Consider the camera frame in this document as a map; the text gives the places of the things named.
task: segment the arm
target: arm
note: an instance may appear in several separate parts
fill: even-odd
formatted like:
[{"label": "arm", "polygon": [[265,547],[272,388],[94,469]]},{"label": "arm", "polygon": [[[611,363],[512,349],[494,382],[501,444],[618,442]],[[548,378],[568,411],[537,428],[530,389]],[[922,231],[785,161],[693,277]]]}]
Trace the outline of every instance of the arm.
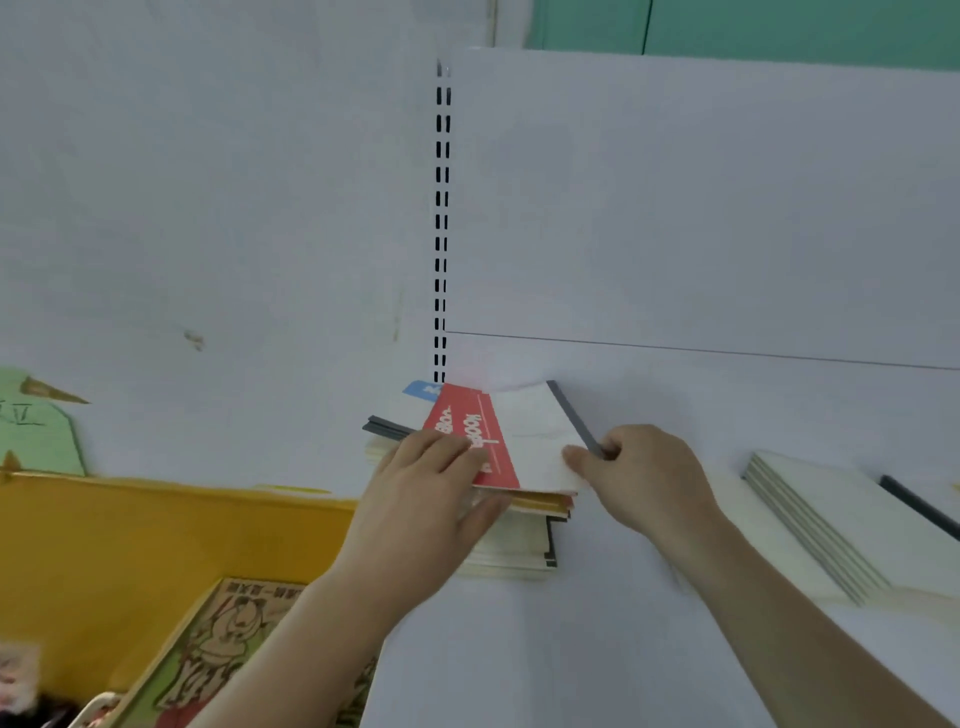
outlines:
[{"label": "arm", "polygon": [[460,517],[486,461],[469,445],[422,431],[383,458],[334,565],[191,728],[327,725],[394,626],[440,589],[510,505],[492,496]]},{"label": "arm", "polygon": [[575,447],[564,459],[686,576],[780,728],[949,728],[747,543],[683,440],[629,425],[602,447],[613,460]]}]

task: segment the hand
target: hand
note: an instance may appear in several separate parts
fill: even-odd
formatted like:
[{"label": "hand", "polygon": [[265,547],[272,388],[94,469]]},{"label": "hand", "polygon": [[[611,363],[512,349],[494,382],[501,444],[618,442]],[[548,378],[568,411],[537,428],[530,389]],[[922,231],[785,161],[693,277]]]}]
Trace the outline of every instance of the hand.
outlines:
[{"label": "hand", "polygon": [[693,450],[652,425],[615,427],[600,443],[612,459],[564,448],[566,465],[589,482],[615,519],[670,556],[726,522]]},{"label": "hand", "polygon": [[432,596],[510,506],[494,494],[462,518],[487,462],[470,440],[422,430],[388,452],[360,499],[330,572],[389,619]]}]

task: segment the red label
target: red label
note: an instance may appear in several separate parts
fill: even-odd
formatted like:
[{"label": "red label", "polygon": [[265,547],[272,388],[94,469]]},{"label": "red label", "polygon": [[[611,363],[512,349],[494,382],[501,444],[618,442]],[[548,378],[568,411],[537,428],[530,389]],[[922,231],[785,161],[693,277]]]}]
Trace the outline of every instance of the red label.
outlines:
[{"label": "red label", "polygon": [[474,485],[487,488],[520,487],[510,462],[507,446],[503,443],[500,423],[493,412],[490,395],[479,389],[445,384],[440,396],[423,423],[424,429],[436,429],[447,435],[469,437],[472,447],[483,448],[490,454],[483,470],[473,480]]}]

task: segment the person's left hand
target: person's left hand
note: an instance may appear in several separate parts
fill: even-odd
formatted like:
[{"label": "person's left hand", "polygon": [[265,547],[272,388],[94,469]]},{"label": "person's left hand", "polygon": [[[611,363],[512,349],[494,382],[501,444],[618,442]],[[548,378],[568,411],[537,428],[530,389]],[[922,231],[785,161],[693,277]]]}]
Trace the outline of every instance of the person's left hand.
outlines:
[{"label": "person's left hand", "polygon": [[487,461],[470,440],[421,430],[388,452],[360,499],[331,575],[390,619],[432,596],[510,506],[495,494],[462,518]]}]

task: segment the green panel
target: green panel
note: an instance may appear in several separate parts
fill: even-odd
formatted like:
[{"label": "green panel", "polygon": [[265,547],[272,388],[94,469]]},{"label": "green panel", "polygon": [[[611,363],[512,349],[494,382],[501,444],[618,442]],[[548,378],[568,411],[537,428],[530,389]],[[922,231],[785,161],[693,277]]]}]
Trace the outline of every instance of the green panel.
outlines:
[{"label": "green panel", "polygon": [[960,68],[960,0],[655,0],[645,52]]},{"label": "green panel", "polygon": [[649,11],[650,0],[536,0],[526,47],[642,53]]}]

